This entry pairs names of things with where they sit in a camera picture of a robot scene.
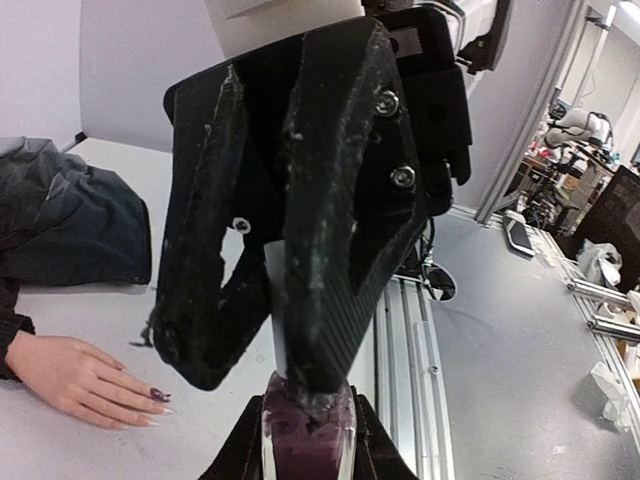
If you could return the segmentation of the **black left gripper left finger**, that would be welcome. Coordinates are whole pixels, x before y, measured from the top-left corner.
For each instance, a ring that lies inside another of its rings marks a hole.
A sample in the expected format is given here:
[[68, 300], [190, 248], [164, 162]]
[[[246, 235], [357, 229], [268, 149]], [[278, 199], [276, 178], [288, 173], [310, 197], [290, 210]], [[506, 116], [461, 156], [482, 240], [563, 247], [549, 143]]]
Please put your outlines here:
[[262, 396], [253, 396], [200, 480], [260, 480]]

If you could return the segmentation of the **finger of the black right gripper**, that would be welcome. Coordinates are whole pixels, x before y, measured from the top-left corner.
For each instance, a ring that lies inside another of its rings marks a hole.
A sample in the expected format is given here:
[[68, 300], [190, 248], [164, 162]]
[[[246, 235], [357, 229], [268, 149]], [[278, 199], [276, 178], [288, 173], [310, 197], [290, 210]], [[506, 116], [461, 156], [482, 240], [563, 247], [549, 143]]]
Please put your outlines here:
[[234, 66], [201, 72], [165, 96], [173, 178], [155, 305], [142, 336], [191, 386], [213, 391], [271, 313], [265, 256], [245, 246], [230, 278], [221, 250], [248, 136]]

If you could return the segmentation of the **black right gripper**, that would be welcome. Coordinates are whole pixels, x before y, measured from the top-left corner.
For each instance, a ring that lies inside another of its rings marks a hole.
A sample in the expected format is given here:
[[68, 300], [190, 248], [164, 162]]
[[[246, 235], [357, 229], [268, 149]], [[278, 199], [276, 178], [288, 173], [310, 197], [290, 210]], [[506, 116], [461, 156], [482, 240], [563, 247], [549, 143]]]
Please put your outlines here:
[[471, 176], [467, 95], [444, 13], [373, 17], [302, 35], [282, 124], [286, 376], [305, 405], [344, 384], [417, 238], [418, 164], [430, 217]]

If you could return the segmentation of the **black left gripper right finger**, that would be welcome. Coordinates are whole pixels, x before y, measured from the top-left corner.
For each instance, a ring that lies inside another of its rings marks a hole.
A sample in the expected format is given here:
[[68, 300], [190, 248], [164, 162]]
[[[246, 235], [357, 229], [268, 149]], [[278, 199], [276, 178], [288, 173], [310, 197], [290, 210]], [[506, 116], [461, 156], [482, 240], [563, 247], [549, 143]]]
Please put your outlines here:
[[355, 480], [417, 480], [365, 395], [355, 393]]

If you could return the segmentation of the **white nail polish cap brush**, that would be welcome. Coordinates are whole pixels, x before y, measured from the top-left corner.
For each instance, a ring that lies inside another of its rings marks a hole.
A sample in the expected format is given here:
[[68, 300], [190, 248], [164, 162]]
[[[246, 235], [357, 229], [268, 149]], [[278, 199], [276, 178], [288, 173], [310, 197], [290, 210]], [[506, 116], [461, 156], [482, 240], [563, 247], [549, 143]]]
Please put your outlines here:
[[284, 338], [284, 305], [287, 300], [285, 288], [285, 241], [277, 240], [264, 246], [265, 266], [270, 284], [271, 325], [276, 360], [276, 371], [287, 378], [287, 359]]

